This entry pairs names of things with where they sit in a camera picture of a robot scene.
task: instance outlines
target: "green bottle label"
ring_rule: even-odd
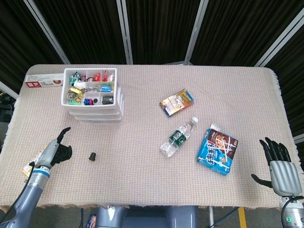
[[[186,141],[186,137],[179,130],[175,131],[174,134],[171,135],[170,139],[175,141],[179,147],[184,143],[184,141]]]

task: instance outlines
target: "cookie package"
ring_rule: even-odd
[[[188,108],[194,103],[194,99],[186,89],[182,89],[176,94],[169,96],[160,102],[161,107],[168,116],[172,116],[181,110]]]
[[[213,123],[206,131],[197,161],[222,175],[227,175],[231,170],[237,143],[238,140],[222,133],[220,128]]]

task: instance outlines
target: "water bottle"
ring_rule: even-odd
[[[194,126],[199,120],[196,117],[192,117],[191,121],[185,123],[174,134],[161,145],[161,152],[165,154],[166,157],[171,157],[178,148],[186,141],[192,131]]]

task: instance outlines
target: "robotic arm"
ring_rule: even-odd
[[[47,145],[36,164],[30,163],[33,168],[28,181],[4,218],[12,207],[15,208],[16,215],[12,220],[4,223],[1,223],[4,220],[2,218],[0,228],[27,228],[29,226],[31,215],[50,177],[49,170],[56,163],[66,161],[72,156],[71,146],[66,147],[60,144],[64,134],[70,129],[70,127],[64,129],[56,139]]]
[[[295,164],[290,160],[286,147],[268,138],[266,142],[260,140],[268,162],[271,181],[261,180],[256,175],[251,177],[259,184],[273,188],[275,193],[281,196],[280,207],[281,221],[284,228],[304,228],[304,208],[298,200],[304,199],[298,196],[302,193]]]

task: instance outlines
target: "beige tablecloth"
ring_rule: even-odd
[[[28,74],[66,67],[116,67],[125,95],[124,124],[83,125],[60,105],[61,87],[21,89],[0,156],[0,205],[11,205],[25,180],[22,167],[68,126],[62,143],[70,160],[56,164],[39,206],[212,205],[277,207],[280,198],[256,184],[269,180],[259,139],[282,142],[301,172],[273,71],[253,67],[37,65]],[[168,118],[159,102],[186,88],[195,104]],[[192,116],[193,135],[171,158],[159,147]],[[222,176],[196,163],[211,123],[239,140],[231,173]],[[96,161],[88,159],[95,152]],[[300,174],[303,186],[303,175]]]

